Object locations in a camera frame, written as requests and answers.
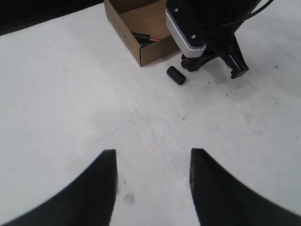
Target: white table surface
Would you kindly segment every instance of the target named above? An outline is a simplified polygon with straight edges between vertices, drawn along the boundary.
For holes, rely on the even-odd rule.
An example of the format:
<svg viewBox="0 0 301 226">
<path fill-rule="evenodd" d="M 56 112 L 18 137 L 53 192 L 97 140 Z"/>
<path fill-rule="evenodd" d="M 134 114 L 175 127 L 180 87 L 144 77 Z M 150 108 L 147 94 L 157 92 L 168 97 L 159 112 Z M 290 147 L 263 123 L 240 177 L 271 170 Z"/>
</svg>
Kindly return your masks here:
<svg viewBox="0 0 301 226">
<path fill-rule="evenodd" d="M 299 0 L 278 0 L 241 27 L 250 71 L 236 80 L 219 59 L 188 73 L 180 53 L 140 68 L 103 5 L 1 36 L 0 224 L 112 148 L 126 181 L 113 226 L 199 225 L 189 187 L 193 147 L 301 214 L 300 9 Z M 171 65 L 187 84 L 166 75 Z"/>
</svg>

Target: black rubber tip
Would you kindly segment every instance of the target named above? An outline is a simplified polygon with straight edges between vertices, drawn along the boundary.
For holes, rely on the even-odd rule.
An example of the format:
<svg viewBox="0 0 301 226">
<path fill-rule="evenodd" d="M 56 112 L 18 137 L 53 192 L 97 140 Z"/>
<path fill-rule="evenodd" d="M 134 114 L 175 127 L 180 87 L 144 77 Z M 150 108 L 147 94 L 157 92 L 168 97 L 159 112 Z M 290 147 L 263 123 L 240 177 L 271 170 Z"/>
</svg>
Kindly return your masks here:
<svg viewBox="0 0 301 226">
<path fill-rule="evenodd" d="M 174 66 L 171 66 L 167 70 L 167 74 L 169 75 L 170 78 L 172 78 L 178 85 L 182 85 L 186 81 L 186 77 L 179 72 Z"/>
</svg>

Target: wire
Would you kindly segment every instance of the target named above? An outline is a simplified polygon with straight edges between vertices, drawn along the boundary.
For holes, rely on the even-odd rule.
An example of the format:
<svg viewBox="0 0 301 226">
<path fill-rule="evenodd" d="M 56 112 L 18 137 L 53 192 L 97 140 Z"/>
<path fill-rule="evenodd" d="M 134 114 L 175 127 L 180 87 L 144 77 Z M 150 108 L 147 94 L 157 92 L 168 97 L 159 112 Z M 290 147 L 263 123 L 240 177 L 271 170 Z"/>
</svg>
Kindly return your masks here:
<svg viewBox="0 0 301 226">
<path fill-rule="evenodd" d="M 233 24 L 237 24 L 237 23 L 240 23 L 240 22 L 244 22 L 250 18 L 252 18 L 253 16 L 261 13 L 263 10 L 265 10 L 274 0 L 269 0 L 267 3 L 265 3 L 265 5 L 263 5 L 260 9 L 256 10 L 255 12 L 239 19 L 239 20 L 236 20 L 236 21 L 233 21 L 231 23 L 227 23 L 227 24 L 222 24 L 221 26 L 229 26 L 229 25 L 233 25 Z"/>
</svg>

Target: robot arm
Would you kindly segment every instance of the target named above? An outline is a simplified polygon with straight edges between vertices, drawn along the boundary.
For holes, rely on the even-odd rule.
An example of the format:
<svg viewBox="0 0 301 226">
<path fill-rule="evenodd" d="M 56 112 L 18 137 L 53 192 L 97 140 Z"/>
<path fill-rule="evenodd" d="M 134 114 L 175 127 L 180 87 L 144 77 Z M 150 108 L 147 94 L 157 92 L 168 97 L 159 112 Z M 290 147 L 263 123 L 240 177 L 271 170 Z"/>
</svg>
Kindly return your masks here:
<svg viewBox="0 0 301 226">
<path fill-rule="evenodd" d="M 273 0 L 252 13 L 261 0 L 167 0 L 166 25 L 183 53 L 182 66 L 190 72 L 220 57 L 231 78 L 249 70 L 235 32 L 242 23 L 263 11 Z"/>
</svg>

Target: cardboard box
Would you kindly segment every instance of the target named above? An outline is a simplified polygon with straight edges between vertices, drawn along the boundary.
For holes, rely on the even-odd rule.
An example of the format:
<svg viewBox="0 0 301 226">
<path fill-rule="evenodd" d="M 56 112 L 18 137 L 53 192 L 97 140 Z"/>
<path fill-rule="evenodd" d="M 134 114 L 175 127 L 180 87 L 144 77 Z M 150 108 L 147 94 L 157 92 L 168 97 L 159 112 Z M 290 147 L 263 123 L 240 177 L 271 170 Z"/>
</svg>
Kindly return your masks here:
<svg viewBox="0 0 301 226">
<path fill-rule="evenodd" d="M 166 27 L 166 0 L 104 0 L 108 20 L 140 66 L 178 50 Z M 132 32 L 160 39 L 141 47 Z"/>
</svg>

